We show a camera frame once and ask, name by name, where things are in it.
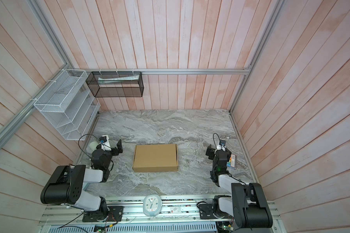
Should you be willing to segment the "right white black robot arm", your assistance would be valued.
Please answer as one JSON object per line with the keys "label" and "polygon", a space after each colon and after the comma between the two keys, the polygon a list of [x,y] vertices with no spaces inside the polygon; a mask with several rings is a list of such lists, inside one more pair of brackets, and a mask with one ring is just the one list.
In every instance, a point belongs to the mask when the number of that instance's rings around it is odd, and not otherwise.
{"label": "right white black robot arm", "polygon": [[273,217],[262,186],[259,183],[245,183],[228,171],[227,163],[232,158],[231,151],[223,146],[214,149],[210,145],[206,155],[213,161],[211,180],[225,189],[228,195],[216,195],[204,213],[217,218],[232,217],[238,229],[271,228]]}

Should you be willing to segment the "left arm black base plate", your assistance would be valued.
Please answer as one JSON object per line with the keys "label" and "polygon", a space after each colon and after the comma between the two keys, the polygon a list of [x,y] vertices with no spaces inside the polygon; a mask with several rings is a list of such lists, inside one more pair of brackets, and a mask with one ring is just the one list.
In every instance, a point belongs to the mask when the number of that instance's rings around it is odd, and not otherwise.
{"label": "left arm black base plate", "polygon": [[94,212],[86,212],[83,216],[82,222],[120,222],[123,215],[123,206],[108,206],[101,207]]}

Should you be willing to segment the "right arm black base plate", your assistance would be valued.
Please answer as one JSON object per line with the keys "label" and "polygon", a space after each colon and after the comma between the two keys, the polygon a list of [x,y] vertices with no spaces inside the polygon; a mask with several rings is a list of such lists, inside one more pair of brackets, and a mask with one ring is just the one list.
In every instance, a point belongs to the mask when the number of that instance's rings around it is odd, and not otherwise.
{"label": "right arm black base plate", "polygon": [[199,202],[196,206],[199,209],[200,219],[232,219],[232,216],[226,213],[217,213],[217,211],[213,209],[213,204]]}

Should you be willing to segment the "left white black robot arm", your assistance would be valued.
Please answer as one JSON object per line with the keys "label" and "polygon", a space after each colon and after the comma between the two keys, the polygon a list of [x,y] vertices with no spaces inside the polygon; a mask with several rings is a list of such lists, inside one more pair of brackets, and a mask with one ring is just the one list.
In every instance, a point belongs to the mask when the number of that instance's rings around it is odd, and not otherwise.
{"label": "left white black robot arm", "polygon": [[106,221],[112,217],[105,198],[83,190],[85,183],[105,183],[114,167],[112,157],[123,153],[121,140],[112,148],[108,139],[108,136],[99,138],[99,145],[90,158],[91,168],[85,165],[58,166],[41,192],[41,202],[81,209],[85,214],[84,222]]}

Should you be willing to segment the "brown cardboard box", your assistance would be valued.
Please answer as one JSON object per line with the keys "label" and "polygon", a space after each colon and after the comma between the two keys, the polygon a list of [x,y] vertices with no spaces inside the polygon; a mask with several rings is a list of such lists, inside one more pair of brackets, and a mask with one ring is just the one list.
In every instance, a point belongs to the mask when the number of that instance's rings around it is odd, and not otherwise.
{"label": "brown cardboard box", "polygon": [[132,169],[136,173],[178,171],[177,144],[136,145]]}

